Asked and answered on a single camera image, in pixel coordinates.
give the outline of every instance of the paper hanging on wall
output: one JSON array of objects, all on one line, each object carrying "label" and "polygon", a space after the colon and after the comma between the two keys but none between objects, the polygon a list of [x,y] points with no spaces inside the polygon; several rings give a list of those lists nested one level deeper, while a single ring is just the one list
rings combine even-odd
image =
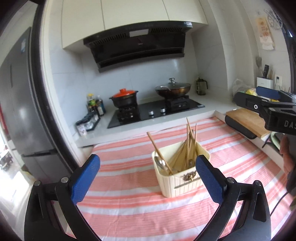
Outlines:
[{"label": "paper hanging on wall", "polygon": [[257,24],[262,48],[265,50],[273,50],[274,42],[271,38],[270,30],[265,17],[256,18],[256,24]]}]

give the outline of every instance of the wooden cutting board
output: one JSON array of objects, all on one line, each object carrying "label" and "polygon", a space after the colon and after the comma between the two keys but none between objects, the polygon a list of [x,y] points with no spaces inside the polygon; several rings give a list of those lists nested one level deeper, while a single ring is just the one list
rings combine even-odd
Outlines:
[{"label": "wooden cutting board", "polygon": [[249,129],[259,138],[270,133],[270,131],[264,128],[265,121],[255,112],[242,108],[226,112],[226,115]]}]

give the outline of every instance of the screw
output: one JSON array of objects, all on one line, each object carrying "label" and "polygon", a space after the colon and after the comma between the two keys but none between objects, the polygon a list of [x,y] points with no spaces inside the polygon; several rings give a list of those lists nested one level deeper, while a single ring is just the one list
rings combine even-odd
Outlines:
[{"label": "screw", "polygon": [[227,182],[234,183],[235,182],[235,179],[233,177],[228,177],[227,178]]},{"label": "screw", "polygon": [[258,181],[258,180],[256,180],[255,183],[256,183],[256,185],[259,186],[259,187],[262,186],[261,182]]},{"label": "screw", "polygon": [[34,182],[34,186],[35,187],[38,187],[40,184],[41,184],[41,182],[39,180],[37,180],[37,181]]},{"label": "screw", "polygon": [[62,179],[61,179],[61,182],[62,183],[67,183],[69,181],[69,178],[67,178],[67,177],[63,177]]}]

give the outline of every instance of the white upper cabinet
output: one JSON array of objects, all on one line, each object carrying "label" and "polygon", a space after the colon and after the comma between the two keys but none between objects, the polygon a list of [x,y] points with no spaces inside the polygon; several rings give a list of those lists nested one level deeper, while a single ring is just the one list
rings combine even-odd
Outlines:
[{"label": "white upper cabinet", "polygon": [[198,0],[163,0],[163,2],[171,21],[207,24],[207,19]]},{"label": "white upper cabinet", "polygon": [[162,0],[102,0],[102,8],[106,29],[169,20]]},{"label": "white upper cabinet", "polygon": [[63,48],[103,30],[104,22],[100,0],[63,1]]}]

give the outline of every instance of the range hood vent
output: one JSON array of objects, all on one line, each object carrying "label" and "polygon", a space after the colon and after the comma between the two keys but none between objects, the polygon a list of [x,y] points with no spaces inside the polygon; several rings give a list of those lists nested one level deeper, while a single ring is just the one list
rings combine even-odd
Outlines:
[{"label": "range hood vent", "polygon": [[155,21],[108,29],[83,40],[99,71],[148,60],[184,57],[190,22]]}]

